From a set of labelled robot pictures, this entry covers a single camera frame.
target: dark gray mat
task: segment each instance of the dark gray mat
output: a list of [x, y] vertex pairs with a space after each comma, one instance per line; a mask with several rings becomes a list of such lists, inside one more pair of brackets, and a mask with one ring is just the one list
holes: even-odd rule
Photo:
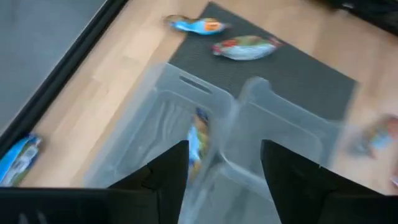
[[356, 82], [295, 47], [285, 44], [274, 54], [254, 61], [237, 62], [211, 53], [211, 46], [239, 35], [269, 37], [270, 33], [209, 3], [201, 17], [215, 17], [233, 28], [212, 36], [188, 34], [170, 63], [238, 96], [253, 76], [269, 80], [281, 97], [323, 118], [342, 120]]

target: wooden floor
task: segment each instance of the wooden floor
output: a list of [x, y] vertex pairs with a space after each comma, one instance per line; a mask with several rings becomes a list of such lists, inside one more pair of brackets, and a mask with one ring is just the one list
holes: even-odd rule
[[[386, 194], [398, 149], [376, 159], [347, 156], [346, 145], [380, 114], [398, 114], [398, 39], [312, 0], [219, 0], [241, 17], [356, 79], [349, 126], [332, 169]], [[23, 186], [76, 187], [111, 132], [142, 71], [165, 62], [184, 36], [165, 27], [169, 14], [198, 16], [204, 0], [132, 0], [111, 24], [35, 128], [44, 152]]]

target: blurry object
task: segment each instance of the blurry object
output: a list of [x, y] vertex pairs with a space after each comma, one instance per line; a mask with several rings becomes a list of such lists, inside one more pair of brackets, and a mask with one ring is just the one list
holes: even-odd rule
[[171, 27], [186, 32], [195, 32], [201, 35], [217, 34], [230, 27], [214, 18], [191, 19], [180, 15], [170, 15], [165, 18]]
[[32, 167], [42, 139], [35, 134], [18, 141], [0, 160], [0, 186], [18, 186]]
[[201, 168], [201, 162], [208, 151], [208, 116], [200, 108], [196, 109], [193, 125], [188, 132], [189, 140], [189, 173], [188, 179], [193, 180]]
[[395, 139], [398, 139], [398, 118], [387, 114], [364, 130], [361, 147], [375, 157], [374, 149], [384, 149]]
[[245, 35], [215, 44], [213, 54], [233, 60], [255, 60], [273, 53], [281, 45], [275, 38], [263, 39], [255, 35]]
[[331, 7], [346, 10], [394, 35], [398, 35], [396, 0], [322, 0]]

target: rubber mat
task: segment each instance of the rubber mat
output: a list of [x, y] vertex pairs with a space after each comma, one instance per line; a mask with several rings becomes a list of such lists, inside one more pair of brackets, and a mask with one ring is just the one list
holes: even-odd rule
[[244, 82], [259, 76], [269, 80], [281, 97], [330, 120], [342, 120], [356, 82], [286, 44], [268, 57], [234, 61], [214, 56], [211, 46], [239, 35], [272, 34], [210, 2], [201, 17], [215, 17], [233, 25], [218, 35], [188, 34], [170, 63], [238, 96]]

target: candy wrapper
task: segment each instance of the candy wrapper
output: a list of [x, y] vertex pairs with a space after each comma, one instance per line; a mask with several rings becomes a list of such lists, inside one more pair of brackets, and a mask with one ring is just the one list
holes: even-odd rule
[[193, 180], [201, 168], [201, 162], [208, 151], [208, 116], [205, 111], [197, 108], [193, 117], [193, 125], [188, 132], [189, 140], [189, 173], [188, 179]]
[[177, 30], [195, 32], [201, 35], [217, 34], [230, 26], [214, 18], [191, 19], [180, 15], [167, 16], [165, 22]]
[[233, 60], [255, 60], [273, 53], [281, 45], [282, 43], [275, 38], [263, 39], [255, 35], [246, 35], [213, 45], [213, 54]]
[[398, 139], [398, 118], [385, 115], [363, 132], [361, 147], [371, 157], [375, 157], [373, 149], [384, 149], [396, 139]]
[[21, 139], [0, 160], [0, 186], [15, 187], [32, 167], [39, 153], [42, 139], [29, 134]]

